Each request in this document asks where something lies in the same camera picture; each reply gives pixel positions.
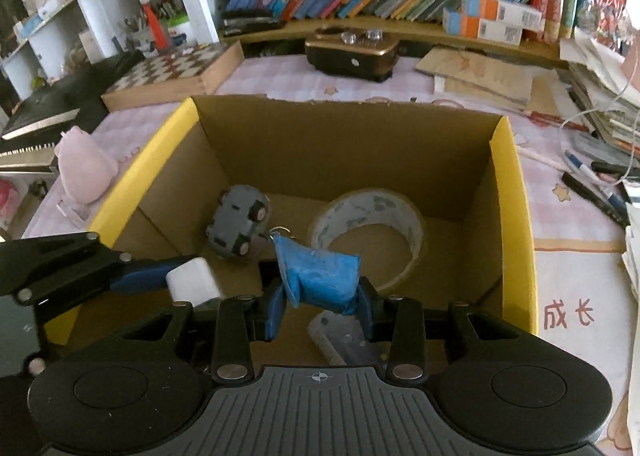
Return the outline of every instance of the white eraser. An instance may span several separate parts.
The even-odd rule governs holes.
[[[188,301],[194,307],[209,299],[225,298],[204,258],[191,259],[174,268],[166,275],[166,282],[174,301]]]

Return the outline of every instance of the white cable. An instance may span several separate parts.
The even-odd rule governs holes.
[[[640,46],[636,46],[636,61],[634,63],[634,69],[631,72],[631,75],[629,76],[628,81],[625,84],[625,87],[622,88],[622,91],[620,91],[620,93],[618,93],[616,95],[615,98],[611,99],[609,101],[609,103],[606,105],[606,107],[604,109],[600,109],[600,108],[591,108],[590,110],[584,110],[583,112],[577,113],[574,116],[571,116],[570,118],[567,118],[558,128],[558,143],[560,145],[560,157],[564,159],[564,161],[567,163],[567,165],[569,165],[569,167],[573,168],[573,166],[568,163],[567,158],[564,156],[564,149],[562,148],[562,135],[561,132],[564,129],[564,126],[567,125],[569,122],[571,122],[574,118],[577,118],[578,116],[583,116],[583,115],[588,115],[589,113],[593,113],[593,112],[601,112],[601,113],[607,113],[610,111],[610,108],[620,100],[620,98],[625,94],[626,90],[629,88],[629,86],[631,86],[631,80],[634,78],[635,74],[636,74],[636,70],[638,70],[638,65],[640,63]],[[602,181],[603,184],[609,185],[609,186],[616,186],[620,183],[622,183],[626,178],[628,178],[629,173],[631,172],[631,169],[634,166],[634,161],[636,159],[636,131],[638,130],[638,122],[640,122],[640,109],[638,109],[638,112],[636,113],[636,119],[634,120],[634,124],[632,126],[632,134],[633,134],[633,140],[631,143],[631,154],[630,154],[630,158],[629,158],[629,165],[626,168],[626,172],[624,173],[623,176],[620,177],[620,179],[615,182],[615,183],[609,183],[606,181]]]

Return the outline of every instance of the checkered board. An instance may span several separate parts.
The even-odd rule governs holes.
[[[111,86],[106,94],[176,79],[197,77],[228,48],[226,43],[217,43],[197,49],[188,55],[178,57],[165,55],[147,59],[132,68],[127,75]]]

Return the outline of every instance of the desk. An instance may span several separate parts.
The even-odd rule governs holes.
[[[441,95],[433,92],[433,78],[414,71],[417,61],[400,59],[394,76],[375,84],[321,74],[304,56],[249,59],[220,86],[217,94],[263,94],[285,100],[440,100],[443,104],[461,104],[469,110],[509,115],[514,133],[526,140],[528,146],[561,162],[558,139],[570,140],[571,133],[576,131],[559,135],[556,128],[541,128],[523,116],[477,101],[463,97],[451,100],[451,96],[447,96],[448,101],[442,100]],[[175,107],[176,104],[166,104],[111,113],[94,135],[114,158],[126,158],[123,155],[127,151],[146,144]],[[135,118],[139,124],[133,126],[128,118]],[[598,447],[607,456],[630,456],[625,408],[637,305],[620,257],[624,245],[622,230],[575,195],[561,202],[553,192],[559,184],[558,171],[528,158],[520,161],[535,238],[539,334],[587,360],[607,377],[613,390],[614,408]],[[127,158],[122,163],[120,176],[129,162]],[[78,232],[56,209],[62,194],[58,181],[25,237]],[[92,215],[99,205],[100,201],[92,205]]]

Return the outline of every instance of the radio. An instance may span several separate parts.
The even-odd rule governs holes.
[[[330,74],[383,82],[398,61],[400,40],[377,28],[318,28],[305,41],[306,59]]]

